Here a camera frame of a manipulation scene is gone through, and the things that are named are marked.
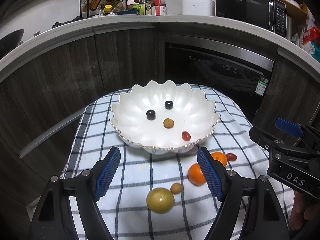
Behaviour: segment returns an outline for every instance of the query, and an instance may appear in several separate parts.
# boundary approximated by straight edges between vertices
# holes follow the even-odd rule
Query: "blue checkered cloth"
[[[201,146],[212,153],[233,153],[238,158],[228,162],[242,177],[257,178],[268,168],[268,152],[249,138],[252,127],[241,109],[230,98],[209,87],[191,85],[203,90],[208,100],[217,103],[221,120],[215,132]],[[123,143],[109,123],[110,106],[118,102],[116,91],[87,106],[79,122],[69,160],[61,178],[77,176],[103,159],[112,146],[121,151],[120,165],[105,197],[97,205],[114,239],[121,240],[202,240],[208,233],[221,203],[212,197],[206,184],[196,187],[187,179],[189,167],[196,163],[196,150],[184,154],[151,155]],[[293,206],[293,190],[270,178],[288,222]],[[170,189],[179,182],[184,190],[175,195],[174,207],[166,214],[151,212],[146,205],[150,190]],[[244,221],[247,197],[243,198],[232,239],[238,239]],[[86,239],[75,197],[70,197],[71,210],[80,239]]]

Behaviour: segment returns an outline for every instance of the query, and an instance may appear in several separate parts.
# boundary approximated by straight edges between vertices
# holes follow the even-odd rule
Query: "human hand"
[[[292,230],[302,227],[304,220],[313,220],[320,210],[320,202],[306,207],[305,196],[294,192],[293,207],[289,219],[289,226]]]

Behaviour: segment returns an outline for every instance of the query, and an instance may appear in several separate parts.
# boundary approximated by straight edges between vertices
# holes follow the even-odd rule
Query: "yellow-green fruit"
[[[174,184],[172,184],[170,190],[175,195],[179,194],[182,191],[182,185],[180,183],[174,183]]]
[[[174,204],[172,192],[162,187],[151,190],[146,200],[148,208],[156,213],[166,213]]]

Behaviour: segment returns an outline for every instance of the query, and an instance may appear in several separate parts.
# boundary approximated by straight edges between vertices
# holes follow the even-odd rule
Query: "orange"
[[[206,182],[198,163],[193,164],[189,168],[188,179],[196,186],[200,186]]]
[[[227,157],[223,153],[215,152],[215,153],[212,153],[211,156],[216,161],[221,162],[223,166],[227,166],[228,160],[227,160]]]

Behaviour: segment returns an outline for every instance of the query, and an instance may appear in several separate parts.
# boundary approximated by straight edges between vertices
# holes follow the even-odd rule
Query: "blue gripper pad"
[[[204,150],[199,148],[197,152],[197,161],[204,175],[205,180],[212,196],[216,197],[219,201],[224,198],[223,192],[221,190],[221,180],[210,164]]]
[[[97,179],[96,192],[94,193],[96,200],[99,200],[101,197],[106,195],[110,183],[113,179],[113,176],[115,175],[120,163],[120,150],[116,148],[116,150],[111,154],[111,158],[109,159],[109,161],[107,162],[106,166],[104,167],[100,176]]]
[[[275,125],[277,129],[288,133],[294,137],[302,137],[303,131],[301,130],[301,127],[299,125],[296,125],[295,123],[288,122],[287,120],[278,118],[275,122]]]

